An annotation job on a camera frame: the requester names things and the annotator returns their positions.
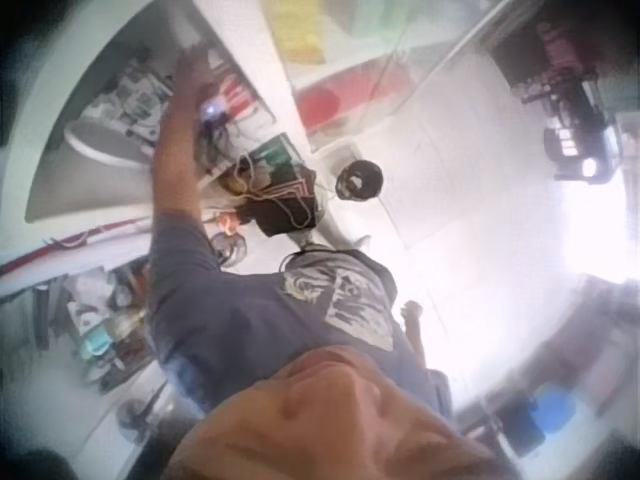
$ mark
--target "man's arm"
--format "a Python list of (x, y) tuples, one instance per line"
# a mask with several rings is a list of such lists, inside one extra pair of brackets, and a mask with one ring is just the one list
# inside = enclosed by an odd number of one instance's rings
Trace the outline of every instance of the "man's arm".
[(424, 347), (422, 346), (422, 339), (420, 337), (420, 317), (422, 316), (422, 307), (419, 303), (410, 300), (405, 303), (400, 313), (402, 318), (404, 318), (405, 333), (409, 340), (409, 344), (411, 344), (420, 366), (422, 368), (426, 368), (427, 364), (424, 358)]
[(196, 50), (178, 62), (174, 94), (169, 102), (154, 157), (153, 204), (156, 216), (179, 213), (199, 225), (200, 196), (195, 171), (198, 100), (213, 82), (206, 52)]

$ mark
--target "blue t-shirt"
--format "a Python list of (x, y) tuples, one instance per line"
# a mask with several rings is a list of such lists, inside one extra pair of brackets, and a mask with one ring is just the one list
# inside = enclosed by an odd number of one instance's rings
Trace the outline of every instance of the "blue t-shirt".
[(352, 255), (305, 253), (267, 275), (222, 272), (199, 225), (161, 214), (150, 264), (148, 336), (171, 381), (205, 413), (305, 352), (348, 345), (450, 418), (446, 376), (420, 367), (380, 278)]

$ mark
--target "graphic print on shirt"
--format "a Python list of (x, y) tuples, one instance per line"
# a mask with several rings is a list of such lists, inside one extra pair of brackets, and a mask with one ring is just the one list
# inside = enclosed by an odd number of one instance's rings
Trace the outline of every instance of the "graphic print on shirt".
[(332, 295), (325, 317), (329, 325), (374, 347), (393, 350), (381, 286), (344, 268), (303, 268), (284, 274), (284, 292), (297, 300), (315, 303), (326, 291)]

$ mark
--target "man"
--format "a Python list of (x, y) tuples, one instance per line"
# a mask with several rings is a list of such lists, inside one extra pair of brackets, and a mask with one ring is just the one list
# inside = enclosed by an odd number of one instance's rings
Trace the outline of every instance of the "man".
[(208, 417), (167, 478), (502, 478), (454, 433), (446, 378), (424, 369), (419, 307), (391, 316), (393, 279), (356, 251), (311, 249), (285, 272), (216, 265), (194, 174), (202, 55), (183, 58), (155, 156), (149, 336)]

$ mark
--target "floor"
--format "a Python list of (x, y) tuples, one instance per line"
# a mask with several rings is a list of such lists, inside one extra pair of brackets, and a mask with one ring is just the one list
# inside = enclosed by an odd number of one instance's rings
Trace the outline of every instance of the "floor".
[[(406, 300), (424, 306), (427, 363), (449, 375), (456, 408), (555, 331), (585, 271), (576, 260), (610, 247), (575, 248), (576, 240), (585, 246), (585, 225), (572, 209), (595, 189), (553, 181), (544, 122), (535, 105), (511, 95), (490, 57), (467, 52), (396, 116), (355, 139), (385, 174), (380, 199), (328, 202), (345, 236), (372, 236), (370, 256), (399, 287), (396, 318)], [(240, 273), (272, 272), (295, 251), (286, 240), (257, 244), (259, 234), (245, 233), (255, 237)]]

